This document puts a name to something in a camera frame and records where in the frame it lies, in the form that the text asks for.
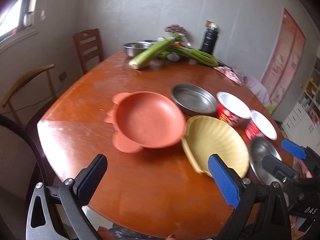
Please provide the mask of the red noodle cup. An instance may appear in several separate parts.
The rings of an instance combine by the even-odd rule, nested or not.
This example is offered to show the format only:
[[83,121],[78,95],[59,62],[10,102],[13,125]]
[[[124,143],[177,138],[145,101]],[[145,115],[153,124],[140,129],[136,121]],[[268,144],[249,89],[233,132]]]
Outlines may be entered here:
[[229,126],[238,127],[244,121],[251,119],[251,110],[239,98],[227,92],[218,92],[217,118]]
[[270,140],[277,139],[277,132],[271,122],[260,112],[251,110],[251,120],[245,129],[247,137],[264,137]]

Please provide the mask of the yellow scalloped plate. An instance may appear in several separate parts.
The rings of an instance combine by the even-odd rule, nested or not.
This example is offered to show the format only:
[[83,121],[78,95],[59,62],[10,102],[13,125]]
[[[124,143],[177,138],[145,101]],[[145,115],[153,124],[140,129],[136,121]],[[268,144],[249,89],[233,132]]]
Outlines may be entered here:
[[241,178],[249,167],[249,153],[238,132],[227,123],[210,116],[197,115],[188,119],[182,147],[191,166],[199,174],[211,176],[208,158],[218,156]]

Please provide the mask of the orange bear-shaped plate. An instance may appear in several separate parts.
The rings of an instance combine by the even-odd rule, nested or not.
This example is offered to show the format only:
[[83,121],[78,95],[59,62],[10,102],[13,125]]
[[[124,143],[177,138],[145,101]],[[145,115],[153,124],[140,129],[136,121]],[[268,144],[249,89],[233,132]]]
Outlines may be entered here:
[[118,93],[105,122],[114,126],[114,147],[124,153],[144,148],[166,148],[180,142],[184,135],[182,111],[166,96],[140,91]]

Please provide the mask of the steel pan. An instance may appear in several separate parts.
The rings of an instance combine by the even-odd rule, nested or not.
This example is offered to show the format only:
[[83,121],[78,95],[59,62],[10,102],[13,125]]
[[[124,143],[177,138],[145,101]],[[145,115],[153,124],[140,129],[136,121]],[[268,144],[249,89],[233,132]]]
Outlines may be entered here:
[[196,85],[180,83],[172,87],[170,96],[180,110],[189,115],[214,115],[217,100],[205,89]]

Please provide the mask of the white shelf cabinet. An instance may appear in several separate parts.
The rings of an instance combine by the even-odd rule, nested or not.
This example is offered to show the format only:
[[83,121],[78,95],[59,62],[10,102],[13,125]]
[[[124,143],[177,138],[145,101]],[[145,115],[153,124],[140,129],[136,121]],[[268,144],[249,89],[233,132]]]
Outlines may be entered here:
[[319,58],[298,102],[281,124],[287,138],[299,146],[319,152]]

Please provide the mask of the dark round chair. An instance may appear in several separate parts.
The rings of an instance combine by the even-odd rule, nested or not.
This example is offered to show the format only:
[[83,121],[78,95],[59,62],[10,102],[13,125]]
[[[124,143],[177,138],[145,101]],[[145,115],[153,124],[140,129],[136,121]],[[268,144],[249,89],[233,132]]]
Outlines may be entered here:
[[51,183],[54,177],[39,144],[16,122],[1,115],[1,239],[25,239],[35,186]]

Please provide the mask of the pink child clothing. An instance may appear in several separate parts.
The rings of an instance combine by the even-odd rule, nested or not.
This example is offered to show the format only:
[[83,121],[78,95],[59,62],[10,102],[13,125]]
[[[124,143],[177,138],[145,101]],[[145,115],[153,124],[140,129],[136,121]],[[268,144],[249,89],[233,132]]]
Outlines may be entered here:
[[267,107],[270,104],[270,97],[267,89],[253,76],[242,74],[242,83]]

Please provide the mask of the pink Hello Kitty poster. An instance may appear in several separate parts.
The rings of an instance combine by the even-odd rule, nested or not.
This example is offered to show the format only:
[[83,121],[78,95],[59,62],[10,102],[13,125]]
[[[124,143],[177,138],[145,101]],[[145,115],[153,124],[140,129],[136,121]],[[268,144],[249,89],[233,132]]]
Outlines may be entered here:
[[280,29],[262,85],[269,95],[268,107],[272,110],[283,100],[300,65],[306,37],[291,16],[283,9]]

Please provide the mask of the pink cloth on table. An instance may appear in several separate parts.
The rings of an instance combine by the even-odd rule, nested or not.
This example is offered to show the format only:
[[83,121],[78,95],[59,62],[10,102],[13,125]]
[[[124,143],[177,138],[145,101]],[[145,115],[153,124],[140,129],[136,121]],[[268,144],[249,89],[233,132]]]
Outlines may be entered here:
[[214,67],[215,70],[223,74],[225,77],[227,77],[229,80],[233,81],[237,85],[242,85],[240,79],[238,76],[228,67],[225,66],[217,66]]

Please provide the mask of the black thermos bottle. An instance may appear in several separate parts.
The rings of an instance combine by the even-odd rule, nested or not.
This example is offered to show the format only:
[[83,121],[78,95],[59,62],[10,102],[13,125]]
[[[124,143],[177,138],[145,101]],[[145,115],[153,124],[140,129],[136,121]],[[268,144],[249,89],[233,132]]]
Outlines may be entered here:
[[212,21],[206,20],[206,32],[200,48],[200,51],[213,55],[214,47],[217,42],[219,28]]

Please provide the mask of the brown wooden chair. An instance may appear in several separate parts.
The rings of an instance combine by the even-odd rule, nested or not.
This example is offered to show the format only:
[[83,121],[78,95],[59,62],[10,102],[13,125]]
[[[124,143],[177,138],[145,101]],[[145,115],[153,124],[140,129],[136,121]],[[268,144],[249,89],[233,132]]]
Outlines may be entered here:
[[96,57],[99,59],[99,62],[104,60],[103,45],[98,28],[75,33],[72,35],[72,40],[83,75],[88,72],[86,64],[89,61]]

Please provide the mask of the white mesh fruit wrap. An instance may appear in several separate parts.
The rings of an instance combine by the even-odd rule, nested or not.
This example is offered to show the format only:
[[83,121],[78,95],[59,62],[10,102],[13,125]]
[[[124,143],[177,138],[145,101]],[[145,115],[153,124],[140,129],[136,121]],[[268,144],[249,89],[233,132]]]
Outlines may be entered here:
[[180,56],[177,53],[169,53],[167,59],[172,62],[178,62],[180,61]]

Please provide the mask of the steel mixing bowl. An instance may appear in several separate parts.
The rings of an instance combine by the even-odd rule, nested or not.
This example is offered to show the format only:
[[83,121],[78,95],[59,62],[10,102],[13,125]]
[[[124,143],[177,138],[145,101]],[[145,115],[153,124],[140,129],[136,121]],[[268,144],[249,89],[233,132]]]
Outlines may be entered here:
[[124,44],[123,49],[126,56],[132,59],[151,46],[152,43],[150,42],[138,41]]

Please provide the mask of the large celery stalk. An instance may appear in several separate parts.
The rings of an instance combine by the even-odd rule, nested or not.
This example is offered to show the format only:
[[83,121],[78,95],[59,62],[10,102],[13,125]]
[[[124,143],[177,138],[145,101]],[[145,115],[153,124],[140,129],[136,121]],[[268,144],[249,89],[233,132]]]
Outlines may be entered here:
[[163,51],[169,49],[175,42],[181,41],[183,35],[173,33],[164,40],[158,41],[150,46],[147,50],[135,56],[130,62],[129,66],[133,70],[139,70],[150,62],[154,57],[157,57]]

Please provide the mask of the dried flower bouquet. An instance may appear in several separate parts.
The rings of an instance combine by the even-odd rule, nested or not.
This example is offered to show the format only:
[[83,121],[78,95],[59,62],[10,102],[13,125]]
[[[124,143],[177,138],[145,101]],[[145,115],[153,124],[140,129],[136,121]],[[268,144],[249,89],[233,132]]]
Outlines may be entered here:
[[171,25],[165,27],[164,31],[167,33],[171,33],[171,34],[178,33],[178,34],[184,35],[184,36],[187,33],[187,30],[178,24],[171,24]]

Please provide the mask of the window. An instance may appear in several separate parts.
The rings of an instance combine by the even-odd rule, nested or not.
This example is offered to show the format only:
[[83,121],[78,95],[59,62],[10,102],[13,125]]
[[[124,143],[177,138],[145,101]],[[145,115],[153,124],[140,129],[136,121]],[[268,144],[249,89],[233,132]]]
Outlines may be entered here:
[[25,18],[33,13],[31,0],[18,0],[15,5],[1,18],[1,41],[15,35],[26,28]]

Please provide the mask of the wall power socket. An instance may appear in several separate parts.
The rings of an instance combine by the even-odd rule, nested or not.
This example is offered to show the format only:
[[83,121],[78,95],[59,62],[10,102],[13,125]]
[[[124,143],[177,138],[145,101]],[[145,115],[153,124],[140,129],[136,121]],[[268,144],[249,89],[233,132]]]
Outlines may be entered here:
[[59,81],[60,82],[63,82],[67,77],[67,73],[66,72],[62,72],[60,75],[59,75]]

